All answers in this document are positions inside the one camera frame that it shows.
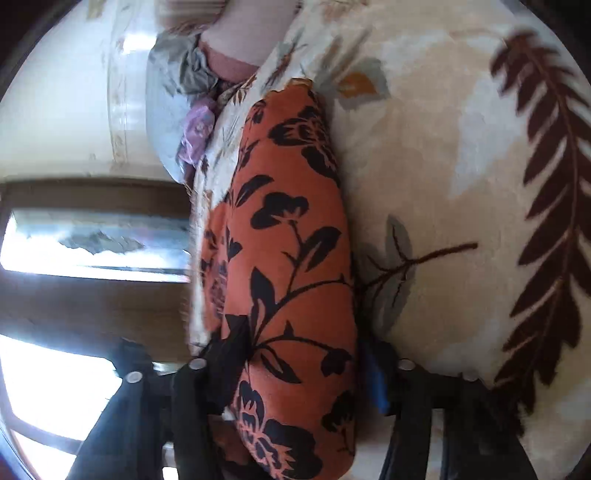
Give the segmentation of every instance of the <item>beige floral blanket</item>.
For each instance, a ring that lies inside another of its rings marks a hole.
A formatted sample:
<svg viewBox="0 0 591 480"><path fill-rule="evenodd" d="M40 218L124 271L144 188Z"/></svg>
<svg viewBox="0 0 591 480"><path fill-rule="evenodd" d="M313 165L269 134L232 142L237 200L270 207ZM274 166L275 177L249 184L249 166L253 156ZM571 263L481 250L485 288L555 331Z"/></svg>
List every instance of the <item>beige floral blanket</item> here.
<svg viewBox="0 0 591 480"><path fill-rule="evenodd" d="M326 102L376 331L431 371L477 372L522 415L540 479L564 478L591 442L591 87L571 55L500 0L309 0L219 118L194 185L196 262L246 114L292 77ZM352 478L379 475L388 425L368 429Z"/></svg>

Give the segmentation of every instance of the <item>window frame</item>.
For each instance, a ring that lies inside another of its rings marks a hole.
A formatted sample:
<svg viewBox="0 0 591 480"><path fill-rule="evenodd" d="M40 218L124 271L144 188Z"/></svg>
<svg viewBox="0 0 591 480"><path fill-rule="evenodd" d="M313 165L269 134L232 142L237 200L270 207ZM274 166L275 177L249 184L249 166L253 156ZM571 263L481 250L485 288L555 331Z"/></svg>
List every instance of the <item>window frame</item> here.
<svg viewBox="0 0 591 480"><path fill-rule="evenodd" d="M185 188L166 181L108 178L0 184L0 249L15 208L183 219L191 210ZM185 363L190 354L181 311L187 289L184 283L37 275L0 265L0 334L103 358L125 337L143 344L155 362Z"/></svg>

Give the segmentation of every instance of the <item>brown leaf pattern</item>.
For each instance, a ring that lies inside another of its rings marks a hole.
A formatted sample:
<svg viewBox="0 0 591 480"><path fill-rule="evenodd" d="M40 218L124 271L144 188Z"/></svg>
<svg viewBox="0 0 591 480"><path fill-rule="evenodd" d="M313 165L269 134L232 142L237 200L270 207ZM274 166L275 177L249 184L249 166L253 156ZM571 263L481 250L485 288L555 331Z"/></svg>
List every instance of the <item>brown leaf pattern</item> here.
<svg viewBox="0 0 591 480"><path fill-rule="evenodd" d="M579 343L581 318L571 281L591 296L591 269L579 244L591 240L591 197L582 180L591 178L591 160L580 148L591 140L591 127L573 110L588 108L567 81L574 73L557 64L557 50L539 44L533 31L520 31L505 40L491 63L493 76L504 72L501 95L517 88L517 113L531 107L527 133L535 145L524 175L524 185L558 163L538 192L527 219L545 213L523 249L518 265L540 262L511 312L527 311L503 346L511 356L495 377L497 393L517 411L532 413L536 374L544 385L556 376L564 344Z"/></svg>
<svg viewBox="0 0 591 480"><path fill-rule="evenodd" d="M372 81L362 72L349 73L339 82L338 91L345 98L378 93Z"/></svg>
<svg viewBox="0 0 591 480"><path fill-rule="evenodd" d="M252 84L255 82L256 80L256 73L253 74L245 83L244 85L242 85L234 94L234 97L232 97L232 104L236 105L236 103L238 103L238 105L240 105L244 99L246 98L246 95L248 94L248 90L251 89Z"/></svg>

